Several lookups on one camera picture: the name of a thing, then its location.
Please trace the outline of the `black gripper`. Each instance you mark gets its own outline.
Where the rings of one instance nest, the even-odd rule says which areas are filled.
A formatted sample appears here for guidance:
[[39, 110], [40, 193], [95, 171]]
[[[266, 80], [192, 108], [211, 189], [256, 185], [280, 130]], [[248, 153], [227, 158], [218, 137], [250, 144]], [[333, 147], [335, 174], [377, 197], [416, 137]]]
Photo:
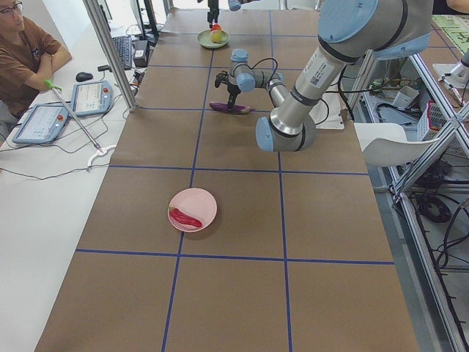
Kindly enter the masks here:
[[212, 26], [213, 23], [218, 23], [219, 16], [219, 0], [208, 0], [209, 12], [207, 13], [207, 22], [209, 26]]
[[236, 103], [236, 98], [240, 94], [240, 88], [235, 81], [230, 78], [227, 81], [227, 90], [229, 93], [229, 99], [227, 103], [228, 110], [233, 110]]

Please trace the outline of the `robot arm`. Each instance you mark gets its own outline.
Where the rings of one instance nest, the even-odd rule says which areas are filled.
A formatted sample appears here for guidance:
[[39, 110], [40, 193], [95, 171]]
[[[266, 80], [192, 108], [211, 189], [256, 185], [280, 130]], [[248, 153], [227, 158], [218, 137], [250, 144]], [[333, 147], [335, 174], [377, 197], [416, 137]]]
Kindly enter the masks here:
[[[231, 11], [238, 11], [244, 4], [250, 3], [251, 0], [228, 0], [228, 6]], [[215, 24], [218, 24], [218, 16], [220, 14], [219, 0], [208, 0], [208, 12], [207, 12], [207, 22], [209, 28], [213, 28]]]
[[311, 146], [317, 128], [309, 113], [346, 65], [368, 50], [378, 60], [398, 59], [429, 45], [432, 1], [326, 1], [317, 23], [318, 46], [291, 89], [276, 71], [247, 65], [248, 54], [236, 49], [224, 79], [227, 108], [241, 92], [267, 90], [274, 105], [256, 124], [256, 142], [266, 152], [296, 152]]

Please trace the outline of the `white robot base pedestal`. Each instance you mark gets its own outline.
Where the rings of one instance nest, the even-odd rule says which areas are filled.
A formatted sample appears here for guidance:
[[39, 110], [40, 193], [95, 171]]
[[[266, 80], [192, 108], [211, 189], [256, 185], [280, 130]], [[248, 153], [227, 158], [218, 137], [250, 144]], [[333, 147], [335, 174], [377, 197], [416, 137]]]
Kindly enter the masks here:
[[319, 129], [344, 130], [344, 103], [338, 93], [326, 93], [314, 108], [314, 123]]

